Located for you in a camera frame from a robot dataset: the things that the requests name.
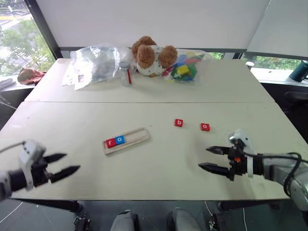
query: clear plastic bag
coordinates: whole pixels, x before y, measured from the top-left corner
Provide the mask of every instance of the clear plastic bag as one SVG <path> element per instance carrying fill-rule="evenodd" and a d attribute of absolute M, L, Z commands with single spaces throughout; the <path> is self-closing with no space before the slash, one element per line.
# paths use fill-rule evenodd
<path fill-rule="evenodd" d="M 177 49 L 178 59 L 162 73 L 162 76 L 168 82 L 193 82 L 198 77 L 196 64 L 213 57 L 200 50 Z"/>
<path fill-rule="evenodd" d="M 62 85 L 74 84 L 75 90 L 117 77 L 116 73 L 121 61 L 129 62 L 131 72 L 136 71 L 133 54 L 126 47 L 91 46 L 71 51 L 70 54 L 71 61 Z"/>

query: floor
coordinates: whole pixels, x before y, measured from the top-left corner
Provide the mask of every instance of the floor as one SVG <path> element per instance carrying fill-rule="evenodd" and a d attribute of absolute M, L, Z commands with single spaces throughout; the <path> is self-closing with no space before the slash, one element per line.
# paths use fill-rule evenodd
<path fill-rule="evenodd" d="M 139 215 L 142 231 L 166 231 L 167 214 L 175 207 L 189 211 L 203 231 L 209 230 L 209 212 L 203 201 L 82 201 L 83 210 L 91 219 L 92 231 L 109 231 L 116 215 L 126 209 Z M 211 212 L 214 203 L 208 203 Z M 0 231 L 74 231 L 76 214 L 51 207 L 33 205 L 17 200 L 0 203 Z M 244 231 L 243 210 L 224 212 L 225 224 L 230 231 Z M 292 201 L 281 201 L 280 209 L 258 205 L 245 209 L 248 231 L 307 231 L 300 211 Z"/>

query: white wall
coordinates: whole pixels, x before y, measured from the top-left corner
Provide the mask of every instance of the white wall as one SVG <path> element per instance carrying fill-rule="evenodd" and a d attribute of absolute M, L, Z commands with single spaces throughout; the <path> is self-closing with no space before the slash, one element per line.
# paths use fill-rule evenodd
<path fill-rule="evenodd" d="M 247 51 L 308 57 L 308 0 L 272 0 Z"/>
<path fill-rule="evenodd" d="M 270 0 L 37 0 L 59 47 L 161 46 L 247 49 Z"/>

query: yellow block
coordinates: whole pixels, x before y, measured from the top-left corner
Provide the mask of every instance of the yellow block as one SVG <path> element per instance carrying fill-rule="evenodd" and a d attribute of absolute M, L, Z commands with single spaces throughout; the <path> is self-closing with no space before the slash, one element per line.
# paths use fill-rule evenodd
<path fill-rule="evenodd" d="M 178 73 L 179 76 L 184 75 L 188 72 L 189 72 L 189 69 L 188 69 L 187 65 L 179 66 L 177 68 L 177 73 Z"/>

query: teddy bear ear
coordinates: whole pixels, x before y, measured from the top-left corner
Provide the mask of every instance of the teddy bear ear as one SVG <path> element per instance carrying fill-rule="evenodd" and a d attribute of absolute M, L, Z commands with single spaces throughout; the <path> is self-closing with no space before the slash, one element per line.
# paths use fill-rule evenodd
<path fill-rule="evenodd" d="M 133 52 L 133 55 L 135 59 L 137 58 L 137 52 L 140 45 L 156 45 L 156 42 L 152 40 L 150 36 L 143 36 L 141 37 L 137 42 L 134 43 L 134 45 L 131 47 L 131 51 Z"/>
<path fill-rule="evenodd" d="M 175 63 L 177 58 L 178 52 L 177 49 L 175 49 L 173 46 L 164 47 L 158 57 L 163 68 L 170 67 L 172 64 Z"/>
<path fill-rule="evenodd" d="M 155 52 L 150 46 L 140 45 L 137 53 L 138 65 L 146 69 L 150 67 L 155 60 Z"/>

